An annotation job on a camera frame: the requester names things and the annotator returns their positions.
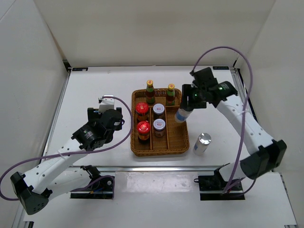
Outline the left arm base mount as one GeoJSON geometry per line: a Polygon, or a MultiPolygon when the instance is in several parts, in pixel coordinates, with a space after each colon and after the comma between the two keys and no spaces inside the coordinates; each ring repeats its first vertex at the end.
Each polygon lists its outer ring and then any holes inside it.
{"type": "Polygon", "coordinates": [[[89,200],[113,200],[115,176],[102,175],[100,171],[92,166],[81,166],[82,170],[89,174],[90,182],[88,186],[81,190],[75,190],[70,193],[71,199],[89,199],[89,200]]]}

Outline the white-lid spice jar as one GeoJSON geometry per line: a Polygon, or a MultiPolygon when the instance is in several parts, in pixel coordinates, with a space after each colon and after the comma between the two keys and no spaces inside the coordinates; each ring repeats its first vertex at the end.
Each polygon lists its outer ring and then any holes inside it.
{"type": "Polygon", "coordinates": [[[164,105],[157,103],[153,106],[153,117],[156,119],[164,119],[165,117],[165,107],[164,105]]]}
{"type": "Polygon", "coordinates": [[[163,137],[165,133],[166,123],[163,119],[156,119],[153,122],[153,130],[156,137],[163,137]]]}

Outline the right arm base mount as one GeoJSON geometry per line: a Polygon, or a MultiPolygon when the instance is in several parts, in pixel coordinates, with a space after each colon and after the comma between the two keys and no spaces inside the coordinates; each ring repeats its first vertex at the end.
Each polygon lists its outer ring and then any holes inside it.
{"type": "Polygon", "coordinates": [[[245,200],[242,184],[238,182],[226,193],[222,193],[227,181],[220,176],[219,169],[216,168],[212,175],[199,175],[193,181],[199,185],[201,201],[223,201],[223,200],[245,200]]]}

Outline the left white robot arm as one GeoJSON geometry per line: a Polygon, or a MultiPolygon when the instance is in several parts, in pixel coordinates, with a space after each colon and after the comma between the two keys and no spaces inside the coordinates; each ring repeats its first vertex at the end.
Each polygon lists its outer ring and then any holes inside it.
{"type": "Polygon", "coordinates": [[[16,172],[10,181],[13,190],[28,215],[40,212],[50,200],[72,190],[95,190],[103,176],[92,165],[68,171],[76,161],[104,144],[110,143],[115,131],[124,123],[121,108],[98,114],[92,108],[89,121],[72,134],[58,151],[58,156],[44,160],[25,173],[16,172]]]}

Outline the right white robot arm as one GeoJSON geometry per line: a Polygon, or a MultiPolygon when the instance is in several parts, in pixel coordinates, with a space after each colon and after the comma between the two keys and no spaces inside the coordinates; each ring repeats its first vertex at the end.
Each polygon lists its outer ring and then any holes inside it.
{"type": "Polygon", "coordinates": [[[246,111],[246,104],[238,96],[236,88],[228,81],[219,83],[211,68],[191,71],[194,80],[182,85],[181,105],[175,115],[178,123],[186,121],[194,109],[213,105],[221,112],[240,136],[249,156],[217,168],[213,175],[214,186],[223,191],[232,188],[238,180],[257,179],[278,167],[287,145],[276,141],[246,111]]]}

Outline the yellow-cap sauce bottle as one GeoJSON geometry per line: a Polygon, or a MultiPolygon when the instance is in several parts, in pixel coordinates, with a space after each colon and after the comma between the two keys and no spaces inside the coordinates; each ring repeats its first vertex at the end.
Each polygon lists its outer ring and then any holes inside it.
{"type": "Polygon", "coordinates": [[[148,80],[146,84],[147,84],[146,91],[145,91],[146,102],[149,105],[153,105],[155,103],[155,90],[153,87],[153,81],[148,80]]]}
{"type": "Polygon", "coordinates": [[[166,105],[172,106],[175,105],[175,85],[169,84],[166,94],[166,105]]]}

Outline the red-lid chili jar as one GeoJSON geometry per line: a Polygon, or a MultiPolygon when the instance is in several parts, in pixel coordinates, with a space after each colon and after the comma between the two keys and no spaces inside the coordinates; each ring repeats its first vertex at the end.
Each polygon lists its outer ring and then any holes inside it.
{"type": "Polygon", "coordinates": [[[145,102],[138,103],[135,107],[135,111],[136,111],[136,118],[139,122],[148,120],[149,106],[147,103],[145,102]]]}
{"type": "Polygon", "coordinates": [[[148,121],[141,121],[136,127],[138,140],[141,143],[148,143],[150,140],[151,126],[148,121]]]}

